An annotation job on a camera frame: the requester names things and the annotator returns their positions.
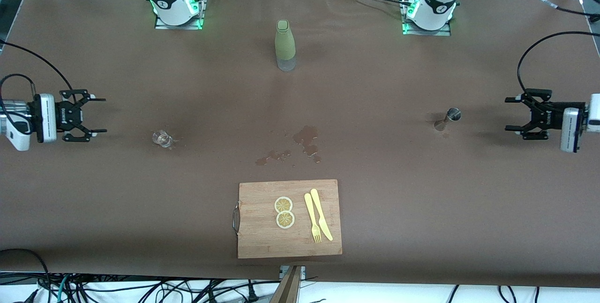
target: metal jigger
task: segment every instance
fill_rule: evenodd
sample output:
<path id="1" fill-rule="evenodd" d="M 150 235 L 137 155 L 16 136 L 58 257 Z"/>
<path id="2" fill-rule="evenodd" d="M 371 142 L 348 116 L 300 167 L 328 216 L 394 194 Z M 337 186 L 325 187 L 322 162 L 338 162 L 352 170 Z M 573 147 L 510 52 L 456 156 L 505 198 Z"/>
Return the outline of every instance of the metal jigger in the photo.
<path id="1" fill-rule="evenodd" d="M 442 130 L 446 129 L 446 124 L 448 124 L 450 121 L 459 121 L 460 117 L 460 110 L 452 107 L 451 109 L 448 109 L 448 112 L 446 112 L 446 117 L 444 117 L 443 121 L 436 121 L 435 124 L 433 124 L 433 127 L 442 132 Z"/>

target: table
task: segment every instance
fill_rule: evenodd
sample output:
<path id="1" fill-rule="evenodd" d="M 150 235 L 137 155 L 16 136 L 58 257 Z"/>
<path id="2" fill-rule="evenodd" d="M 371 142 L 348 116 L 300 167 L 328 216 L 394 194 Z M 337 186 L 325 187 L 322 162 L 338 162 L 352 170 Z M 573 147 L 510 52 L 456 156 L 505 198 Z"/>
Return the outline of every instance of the table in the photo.
<path id="1" fill-rule="evenodd" d="M 322 281 L 598 286 L 600 138 L 577 154 L 504 125 L 529 109 L 516 64 L 542 36 L 586 30 L 536 0 L 460 0 L 450 38 L 404 36 L 397 6 L 373 0 L 209 0 L 202 31 L 154 30 L 143 0 L 24 0 L 9 41 L 47 56 L 85 106 L 89 144 L 0 141 L 0 247 L 38 251 L 53 272 L 276 278 L 283 263 Z M 578 2 L 552 0 L 566 8 Z M 298 65 L 278 70 L 289 19 Z M 554 38 L 523 65 L 554 100 L 600 90 L 592 39 Z M 13 48 L 2 74 L 64 89 Z M 29 98 L 23 83 L 5 98 Z M 445 133 L 450 107 L 463 119 Z M 318 128 L 319 164 L 293 134 Z M 179 140 L 169 151 L 153 130 Z M 285 162 L 257 166 L 269 151 Z M 344 252 L 238 260 L 239 182 L 338 179 Z M 3 268 L 33 268 L 26 257 Z"/>

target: plug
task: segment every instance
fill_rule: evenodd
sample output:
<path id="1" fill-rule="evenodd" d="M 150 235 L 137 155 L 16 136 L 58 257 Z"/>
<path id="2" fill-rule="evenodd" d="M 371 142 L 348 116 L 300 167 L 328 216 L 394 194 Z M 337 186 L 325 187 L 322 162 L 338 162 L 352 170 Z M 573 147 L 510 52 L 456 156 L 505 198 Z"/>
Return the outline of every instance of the plug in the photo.
<path id="1" fill-rule="evenodd" d="M 248 303 L 258 301 L 259 298 L 256 296 L 255 287 L 252 285 L 252 281 L 248 280 Z"/>

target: fork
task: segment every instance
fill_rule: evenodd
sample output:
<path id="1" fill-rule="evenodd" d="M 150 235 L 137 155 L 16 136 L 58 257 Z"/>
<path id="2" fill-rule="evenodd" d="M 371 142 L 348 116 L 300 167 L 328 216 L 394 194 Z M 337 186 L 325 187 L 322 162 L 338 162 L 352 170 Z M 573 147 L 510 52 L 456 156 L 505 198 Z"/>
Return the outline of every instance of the fork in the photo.
<path id="1" fill-rule="evenodd" d="M 319 228 L 319 226 L 317 226 L 317 221 L 315 220 L 313 198 L 310 196 L 310 193 L 304 194 L 304 202 L 306 202 L 306 208 L 308 208 L 310 220 L 311 222 L 313 222 L 313 227 L 311 228 L 311 232 L 313 233 L 313 239 L 315 240 L 315 243 L 321 243 L 321 229 Z"/>

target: knife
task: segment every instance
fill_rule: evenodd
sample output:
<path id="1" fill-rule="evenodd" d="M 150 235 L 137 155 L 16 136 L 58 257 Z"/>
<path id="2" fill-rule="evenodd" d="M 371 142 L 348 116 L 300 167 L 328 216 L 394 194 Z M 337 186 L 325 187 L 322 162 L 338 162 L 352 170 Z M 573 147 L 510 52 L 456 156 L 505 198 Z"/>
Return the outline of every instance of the knife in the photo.
<path id="1" fill-rule="evenodd" d="M 334 238 L 331 236 L 330 228 L 327 226 L 327 222 L 325 222 L 325 216 L 323 215 L 323 209 L 321 208 L 321 200 L 319 200 L 319 193 L 316 189 L 311 189 L 310 195 L 313 197 L 313 202 L 315 203 L 315 207 L 317 207 L 317 211 L 319 212 L 319 226 L 321 227 L 321 230 L 327 239 L 333 241 Z"/>

